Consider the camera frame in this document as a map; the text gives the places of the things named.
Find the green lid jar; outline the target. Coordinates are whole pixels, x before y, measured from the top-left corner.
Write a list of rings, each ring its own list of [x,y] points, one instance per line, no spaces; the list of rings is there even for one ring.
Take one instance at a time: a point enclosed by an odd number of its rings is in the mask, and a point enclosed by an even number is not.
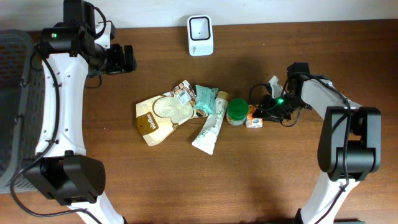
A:
[[[229,102],[226,120],[230,125],[242,125],[248,115],[249,105],[242,98],[235,98]]]

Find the teal snack packet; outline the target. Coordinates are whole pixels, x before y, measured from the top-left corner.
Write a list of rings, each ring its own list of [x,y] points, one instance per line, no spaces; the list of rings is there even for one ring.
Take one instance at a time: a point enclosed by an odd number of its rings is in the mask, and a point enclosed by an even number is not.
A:
[[[214,114],[214,102],[219,91],[218,88],[208,88],[201,85],[196,85],[197,97],[195,99],[195,106],[193,109],[202,110],[207,114]]]

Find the beige brown snack pouch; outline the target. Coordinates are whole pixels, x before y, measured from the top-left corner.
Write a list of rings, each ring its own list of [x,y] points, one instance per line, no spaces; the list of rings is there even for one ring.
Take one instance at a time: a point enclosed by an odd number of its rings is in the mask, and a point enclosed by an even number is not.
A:
[[[184,80],[171,91],[136,105],[137,128],[148,146],[160,144],[177,127],[193,118],[206,118],[208,113],[195,109],[196,94]]]

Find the white bamboo print tube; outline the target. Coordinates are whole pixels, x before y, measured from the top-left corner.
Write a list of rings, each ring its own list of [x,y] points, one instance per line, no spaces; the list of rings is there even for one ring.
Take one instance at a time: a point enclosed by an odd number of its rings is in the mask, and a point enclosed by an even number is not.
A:
[[[215,110],[214,114],[210,114],[198,136],[192,142],[192,146],[200,149],[201,151],[212,155],[220,129],[226,114],[226,109],[228,107],[229,94],[225,91],[219,91],[213,108]]]

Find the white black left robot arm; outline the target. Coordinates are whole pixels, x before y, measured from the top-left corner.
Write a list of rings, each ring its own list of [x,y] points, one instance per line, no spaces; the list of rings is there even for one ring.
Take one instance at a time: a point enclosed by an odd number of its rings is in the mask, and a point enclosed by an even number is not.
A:
[[[63,21],[41,32],[37,53],[44,69],[44,113],[35,156],[21,174],[47,199],[86,223],[125,223],[104,189],[101,161],[86,155],[82,131],[85,82],[104,74],[133,72],[131,45],[113,44],[114,24],[96,22],[89,2],[63,3]]]

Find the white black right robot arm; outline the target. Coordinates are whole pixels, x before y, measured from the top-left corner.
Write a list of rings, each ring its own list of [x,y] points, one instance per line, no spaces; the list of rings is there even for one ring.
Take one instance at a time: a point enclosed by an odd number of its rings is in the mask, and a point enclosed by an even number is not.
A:
[[[255,118],[283,123],[293,112],[315,110],[323,120],[320,176],[293,223],[335,223],[348,194],[381,165],[381,112],[351,101],[329,78],[310,73],[307,62],[289,65],[285,83],[278,81],[263,85],[268,93],[255,105]]]

